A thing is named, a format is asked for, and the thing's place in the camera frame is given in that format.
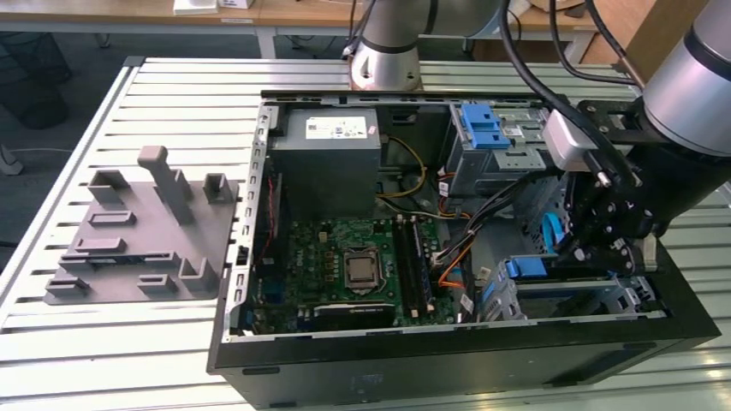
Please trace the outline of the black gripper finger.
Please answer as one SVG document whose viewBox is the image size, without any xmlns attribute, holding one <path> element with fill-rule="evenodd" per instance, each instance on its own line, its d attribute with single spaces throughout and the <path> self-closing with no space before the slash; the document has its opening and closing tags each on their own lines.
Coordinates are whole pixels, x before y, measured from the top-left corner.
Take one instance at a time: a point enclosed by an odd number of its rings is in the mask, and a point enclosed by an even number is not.
<svg viewBox="0 0 731 411">
<path fill-rule="evenodd" d="M 623 238 L 616 221 L 622 199 L 616 187 L 604 185 L 596 175 L 568 173 L 563 202 L 568 227 L 556 246 L 562 264 L 590 265 L 587 248 Z"/>
<path fill-rule="evenodd" d="M 608 244 L 587 248 L 587 262 L 594 268 L 614 274 L 647 274 L 656 272 L 656 237 L 618 238 Z"/>
</svg>

